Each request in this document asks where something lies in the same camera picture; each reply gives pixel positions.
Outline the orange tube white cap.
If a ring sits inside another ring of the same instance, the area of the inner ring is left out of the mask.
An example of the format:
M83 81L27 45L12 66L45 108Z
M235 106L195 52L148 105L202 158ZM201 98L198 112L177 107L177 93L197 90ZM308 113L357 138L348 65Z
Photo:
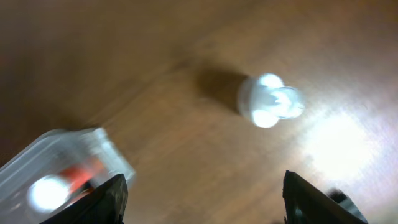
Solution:
M67 207L92 192L94 178L104 171L104 164L97 157L89 157L56 174L46 175L29 187L28 205L44 214Z

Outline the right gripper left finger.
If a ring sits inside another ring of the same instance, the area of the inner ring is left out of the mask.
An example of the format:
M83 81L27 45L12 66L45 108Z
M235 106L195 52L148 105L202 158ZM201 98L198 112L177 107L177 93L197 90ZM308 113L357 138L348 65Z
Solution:
M41 224L123 224L128 189L118 174Z

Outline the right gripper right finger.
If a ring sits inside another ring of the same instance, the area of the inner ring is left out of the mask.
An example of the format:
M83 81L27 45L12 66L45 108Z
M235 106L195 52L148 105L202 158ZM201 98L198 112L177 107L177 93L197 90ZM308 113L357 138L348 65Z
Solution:
M285 172L282 196L285 224L368 224L344 192L333 189L324 194L289 170Z

